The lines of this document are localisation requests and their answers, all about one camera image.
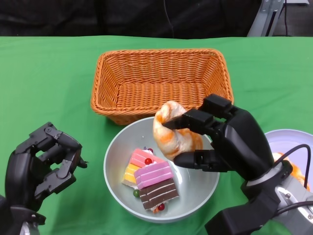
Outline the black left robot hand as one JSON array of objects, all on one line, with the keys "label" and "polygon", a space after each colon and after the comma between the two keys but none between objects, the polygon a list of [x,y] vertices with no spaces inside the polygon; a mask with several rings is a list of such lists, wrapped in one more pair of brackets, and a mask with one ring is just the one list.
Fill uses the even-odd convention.
[{"label": "black left robot hand", "polygon": [[87,168],[82,145],[48,122],[29,134],[11,153],[5,176],[5,197],[14,207],[38,211],[51,194],[76,181],[77,167]]}]

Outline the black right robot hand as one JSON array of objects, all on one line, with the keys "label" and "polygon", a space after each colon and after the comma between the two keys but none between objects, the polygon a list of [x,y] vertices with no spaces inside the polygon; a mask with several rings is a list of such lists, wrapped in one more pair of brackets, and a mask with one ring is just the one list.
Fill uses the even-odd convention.
[{"label": "black right robot hand", "polygon": [[246,181],[261,178],[274,165],[269,143],[248,111],[216,94],[203,100],[198,109],[163,123],[171,130],[188,128],[211,138],[211,150],[183,152],[174,164],[206,172],[236,171]]}]

